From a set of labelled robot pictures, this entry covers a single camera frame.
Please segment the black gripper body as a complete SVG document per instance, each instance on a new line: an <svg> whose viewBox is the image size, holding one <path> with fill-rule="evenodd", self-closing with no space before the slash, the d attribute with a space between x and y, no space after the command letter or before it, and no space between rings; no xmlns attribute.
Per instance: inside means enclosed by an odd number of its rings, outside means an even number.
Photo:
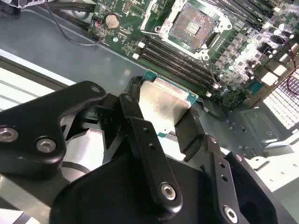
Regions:
<svg viewBox="0 0 299 224"><path fill-rule="evenodd" d="M218 224L206 176L172 158L168 163L183 196L171 224ZM137 163L123 154L67 185L55 199L52 224L161 224Z"/></svg>

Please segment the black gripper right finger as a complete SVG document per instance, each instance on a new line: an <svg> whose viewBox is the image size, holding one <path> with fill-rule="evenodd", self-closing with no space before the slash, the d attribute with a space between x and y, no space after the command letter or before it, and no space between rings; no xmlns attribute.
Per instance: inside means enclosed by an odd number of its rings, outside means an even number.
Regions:
<svg viewBox="0 0 299 224"><path fill-rule="evenodd" d="M181 224L279 223L279 201L243 157L223 155L190 111L175 132L185 155L184 162L174 163L183 196Z"/></svg>

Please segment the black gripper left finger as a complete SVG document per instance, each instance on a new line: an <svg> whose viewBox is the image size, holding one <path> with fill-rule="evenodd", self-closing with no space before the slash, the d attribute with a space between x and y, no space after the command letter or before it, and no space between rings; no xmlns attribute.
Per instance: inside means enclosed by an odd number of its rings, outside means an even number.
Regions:
<svg viewBox="0 0 299 224"><path fill-rule="evenodd" d="M33 183L54 177L66 155L65 139L74 130L71 122L62 123L63 118L90 108L107 115L107 119L100 120L101 129L108 135L107 146L115 153L104 164L123 154L132 155L156 216L163 221L175 217L183 206L183 197L152 123L143 118L132 96L107 94L90 81L1 112L1 173Z"/></svg>

